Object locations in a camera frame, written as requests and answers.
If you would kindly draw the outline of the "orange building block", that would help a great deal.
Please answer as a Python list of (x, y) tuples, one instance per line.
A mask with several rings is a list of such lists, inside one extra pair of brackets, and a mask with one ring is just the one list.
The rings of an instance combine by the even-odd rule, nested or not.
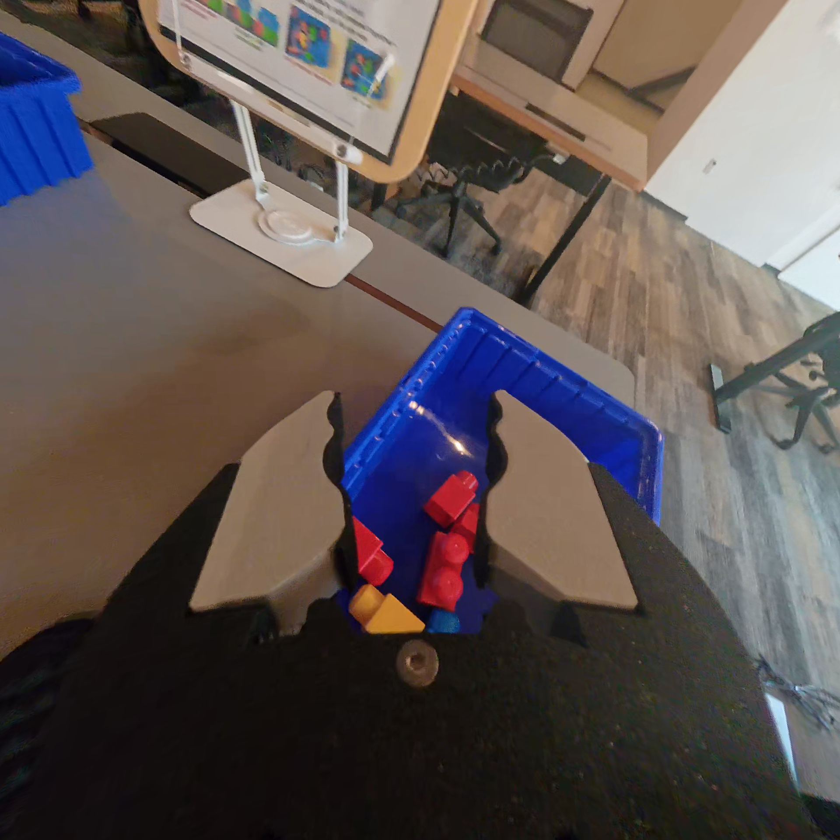
[(420, 634), (425, 624), (394, 595), (372, 584), (363, 585), (351, 598), (349, 612), (367, 634)]

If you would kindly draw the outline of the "black office chair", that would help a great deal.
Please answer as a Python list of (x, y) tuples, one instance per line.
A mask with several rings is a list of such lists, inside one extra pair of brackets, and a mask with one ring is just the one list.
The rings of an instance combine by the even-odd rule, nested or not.
[(437, 252), (444, 258), (455, 235), (458, 216), (466, 214), (493, 239), (491, 254), (501, 252), (502, 240), (491, 226), (484, 208), (468, 194), (470, 186), (499, 194), (522, 183), (533, 169), (556, 163), (560, 153), (548, 141), (505, 119), (480, 101), (448, 93), (438, 114), (426, 152), (429, 164), (438, 165), (451, 184), (434, 182), (395, 205), (395, 215), (405, 218), (409, 207), (448, 206), (448, 235)]

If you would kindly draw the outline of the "blue plastic bin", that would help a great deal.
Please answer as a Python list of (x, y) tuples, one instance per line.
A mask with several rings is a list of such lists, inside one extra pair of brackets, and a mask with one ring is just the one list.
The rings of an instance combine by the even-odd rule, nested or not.
[(93, 161), (70, 105), (70, 68), (1, 35), (1, 205), (76, 179)]
[(462, 308), (444, 326), (344, 454), (353, 515), (383, 541), (394, 570), (380, 591), (427, 622), (416, 601), (438, 530), (425, 502), (451, 475), (487, 486), (487, 414), (506, 391), (603, 466), (659, 525), (664, 439), (656, 425), (487, 315)]

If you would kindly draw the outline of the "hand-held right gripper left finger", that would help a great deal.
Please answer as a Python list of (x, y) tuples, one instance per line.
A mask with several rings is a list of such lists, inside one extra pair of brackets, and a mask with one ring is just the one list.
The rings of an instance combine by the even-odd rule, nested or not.
[(245, 453), (198, 575), (192, 612), (262, 607), (278, 634), (291, 636), (313, 603), (355, 585), (343, 430), (341, 394), (324, 391)]

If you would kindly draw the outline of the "instruction sheet on stand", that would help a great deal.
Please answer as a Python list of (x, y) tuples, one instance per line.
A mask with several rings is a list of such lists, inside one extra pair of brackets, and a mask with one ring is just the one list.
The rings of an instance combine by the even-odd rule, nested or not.
[[(174, 68), (184, 72), (221, 97), (244, 105), (251, 114), (276, 125), (278, 128), (299, 138), (312, 148), (333, 157), (333, 146), (343, 140), (327, 134), (316, 125), (304, 121), (296, 113), (257, 94), (253, 98), (242, 91), (229, 87), (218, 89), (207, 80), (195, 74), (192, 62), (180, 45), (161, 34), (157, 23), (158, 2), (139, 2), (143, 24), (154, 46)], [(440, 1), (437, 22), (427, 45), (422, 67), (416, 77), (413, 98), (406, 112), (399, 143), (390, 164), (378, 161), (361, 152), (361, 161), (348, 163), (349, 168), (378, 184), (400, 182), (414, 172), (420, 164), (431, 137), (454, 74), (461, 50), (468, 34), (469, 22), (476, 8), (476, 2)]]

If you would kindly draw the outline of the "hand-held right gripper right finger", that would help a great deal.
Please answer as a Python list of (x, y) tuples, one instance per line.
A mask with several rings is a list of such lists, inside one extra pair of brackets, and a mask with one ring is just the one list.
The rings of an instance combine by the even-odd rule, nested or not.
[(486, 429), (476, 583), (521, 607), (535, 633), (586, 644), (577, 607), (632, 613), (639, 606), (592, 463), (507, 391), (491, 395)]

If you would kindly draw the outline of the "black metal desk legs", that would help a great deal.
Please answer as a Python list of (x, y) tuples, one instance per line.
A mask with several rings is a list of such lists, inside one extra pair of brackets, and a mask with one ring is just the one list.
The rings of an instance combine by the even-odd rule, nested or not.
[(732, 431), (729, 403), (746, 391), (759, 391), (785, 399), (797, 411), (793, 436), (775, 445), (787, 451), (802, 440), (805, 427), (814, 418), (828, 442), (818, 446), (824, 455), (837, 452), (838, 431), (830, 412), (839, 404), (839, 312), (810, 325), (796, 341), (759, 363), (747, 364), (743, 372), (725, 381), (721, 368), (709, 367), (713, 423), (724, 434)]

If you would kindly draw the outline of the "wooden office desk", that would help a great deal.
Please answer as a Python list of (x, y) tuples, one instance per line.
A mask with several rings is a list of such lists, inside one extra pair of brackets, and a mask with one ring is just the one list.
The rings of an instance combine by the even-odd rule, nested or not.
[(478, 2), (451, 85), (548, 146), (597, 173), (556, 245), (515, 300), (529, 308), (543, 282), (612, 184), (640, 193), (648, 182), (648, 137), (579, 93), (624, 2), (570, 2), (586, 13), (582, 37), (560, 73), (536, 67), (560, 46), (549, 2)]

